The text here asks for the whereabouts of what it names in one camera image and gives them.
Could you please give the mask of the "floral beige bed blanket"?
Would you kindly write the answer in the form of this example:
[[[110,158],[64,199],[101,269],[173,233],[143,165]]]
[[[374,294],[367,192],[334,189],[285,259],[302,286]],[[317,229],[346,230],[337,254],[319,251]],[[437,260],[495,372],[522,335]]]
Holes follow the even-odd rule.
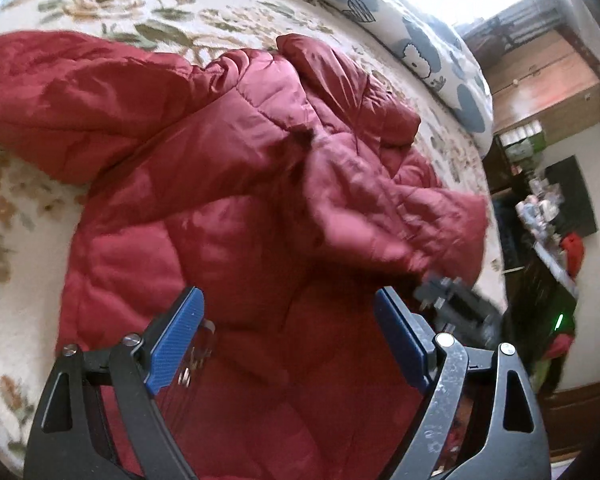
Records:
[[[453,113],[364,28],[322,0],[0,0],[0,34],[73,30],[204,66],[296,32],[349,55],[422,118],[415,145],[453,190],[486,194],[483,156]],[[0,148],[0,478],[21,474],[54,359],[62,283],[84,188]]]

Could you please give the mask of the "red puffer jacket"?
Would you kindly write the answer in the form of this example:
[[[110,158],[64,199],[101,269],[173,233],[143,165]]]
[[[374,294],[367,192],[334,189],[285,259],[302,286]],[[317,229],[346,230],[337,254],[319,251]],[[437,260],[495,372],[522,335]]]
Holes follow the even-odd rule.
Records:
[[[373,479],[417,410],[376,290],[474,284],[486,201],[446,188],[419,117],[328,44],[206,67],[77,32],[0,36],[0,145],[88,184],[61,344],[105,348],[199,287],[212,355],[176,396],[203,479]]]

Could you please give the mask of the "cluttered dark shelf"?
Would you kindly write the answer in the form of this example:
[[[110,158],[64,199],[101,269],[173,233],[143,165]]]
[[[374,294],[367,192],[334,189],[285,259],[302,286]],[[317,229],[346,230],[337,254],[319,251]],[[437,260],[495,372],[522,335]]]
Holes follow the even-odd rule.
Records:
[[[543,125],[533,119],[494,136],[483,167],[503,252],[506,334],[534,391],[549,396],[576,340],[584,244],[560,182],[540,167],[545,148]]]

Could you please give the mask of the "blue white patterned duvet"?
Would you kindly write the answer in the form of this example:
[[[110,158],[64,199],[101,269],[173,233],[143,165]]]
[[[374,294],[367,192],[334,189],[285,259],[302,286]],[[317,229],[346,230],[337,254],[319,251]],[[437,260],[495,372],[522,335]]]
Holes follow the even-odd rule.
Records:
[[[407,0],[322,0],[376,38],[453,113],[481,156],[493,141],[486,77],[460,35]]]

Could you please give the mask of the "wooden dresser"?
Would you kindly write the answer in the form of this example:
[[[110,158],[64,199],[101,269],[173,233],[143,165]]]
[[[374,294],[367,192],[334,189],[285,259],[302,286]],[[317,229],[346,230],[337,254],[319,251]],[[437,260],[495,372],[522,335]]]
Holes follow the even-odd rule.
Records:
[[[537,120],[555,144],[600,122],[600,61],[565,25],[504,54],[486,81],[496,134]]]

